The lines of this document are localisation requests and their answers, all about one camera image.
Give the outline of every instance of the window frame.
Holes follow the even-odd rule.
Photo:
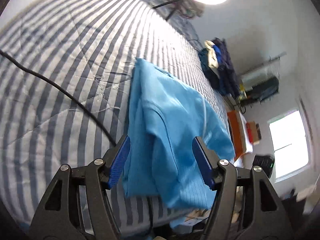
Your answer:
[[[308,119],[306,117],[306,114],[305,114],[305,111],[302,107],[301,104],[298,104],[298,107],[295,107],[295,108],[292,108],[291,110],[281,114],[281,115],[278,115],[272,119],[270,119],[268,121],[268,126],[269,126],[269,133],[270,133],[270,136],[271,136],[271,130],[270,130],[270,124],[273,123],[273,122],[276,122],[286,116],[288,116],[289,114],[292,114],[296,111],[299,111],[300,113],[300,116],[301,116],[301,119],[302,119],[302,124],[303,124],[303,128],[305,130],[305,133],[306,133],[306,142],[307,142],[307,150],[308,150],[308,163],[306,165],[304,165],[303,167],[295,170],[295,171],[292,171],[290,173],[287,173],[281,177],[278,177],[276,178],[276,181],[275,182],[279,182],[279,181],[282,181],[282,180],[285,180],[285,179],[288,179],[292,176],[295,176],[299,173],[301,173],[302,171],[305,171],[307,169],[309,169],[311,167],[311,164],[312,164],[312,158],[313,158],[313,148],[312,148],[312,143],[311,143],[311,134],[310,134],[310,131],[309,131],[309,125],[308,125]]]

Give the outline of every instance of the folded blue garment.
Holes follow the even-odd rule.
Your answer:
[[[215,111],[192,87],[139,58],[130,93],[126,196],[160,195],[169,208],[210,209],[215,192],[203,182],[192,140],[201,136],[220,158],[235,156]]]

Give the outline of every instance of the striped fabric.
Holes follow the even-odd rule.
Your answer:
[[[195,88],[227,127],[221,97],[203,75],[193,47],[141,0],[45,0],[0,35],[0,48],[73,94],[116,141],[125,129],[136,57]],[[89,164],[109,148],[95,123],[57,89],[0,58],[0,194],[18,223],[30,224],[61,166]],[[124,235],[147,230],[145,197],[108,192]],[[155,225],[188,212],[152,198]],[[86,210],[85,201],[82,208]]]

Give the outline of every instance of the mattress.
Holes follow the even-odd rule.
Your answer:
[[[116,141],[126,131],[136,57],[200,92],[228,127],[197,51],[142,0],[42,0],[3,30],[0,48],[72,94]],[[89,164],[105,154],[109,141],[69,98],[2,57],[0,95],[0,195],[17,223],[29,225],[58,168]],[[121,182],[107,194],[124,236],[148,230],[146,197],[124,198]],[[151,199],[155,226],[189,212]],[[85,200],[82,210],[85,218]]]

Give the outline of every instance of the striped bedsheet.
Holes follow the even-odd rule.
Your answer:
[[[2,31],[0,48],[73,94],[116,141],[126,127],[136,57],[203,94],[228,127],[196,50],[141,0],[43,0]],[[109,141],[69,98],[1,57],[0,149],[1,199],[18,223],[30,224],[58,168],[89,164]],[[108,196],[123,235],[148,230],[145,197],[124,198],[121,182]],[[155,226],[188,212],[166,208],[159,197],[152,205]],[[86,201],[82,209],[88,220]]]

